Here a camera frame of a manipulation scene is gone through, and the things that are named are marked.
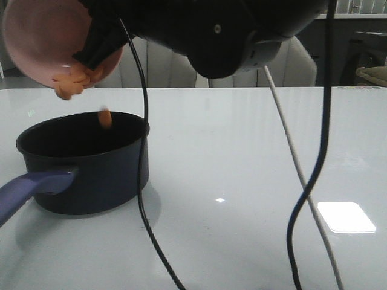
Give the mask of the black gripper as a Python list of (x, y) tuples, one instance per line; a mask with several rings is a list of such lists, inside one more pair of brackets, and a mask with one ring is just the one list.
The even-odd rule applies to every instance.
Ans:
[(132, 16), (140, 37), (186, 56), (208, 79), (262, 67), (327, 1), (85, 1), (91, 16)]

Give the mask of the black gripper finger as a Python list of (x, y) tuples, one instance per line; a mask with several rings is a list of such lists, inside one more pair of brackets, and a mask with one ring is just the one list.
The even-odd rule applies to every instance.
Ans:
[(90, 25), (83, 47), (72, 58), (91, 70), (129, 42), (134, 23), (132, 16), (104, 18), (90, 16)]

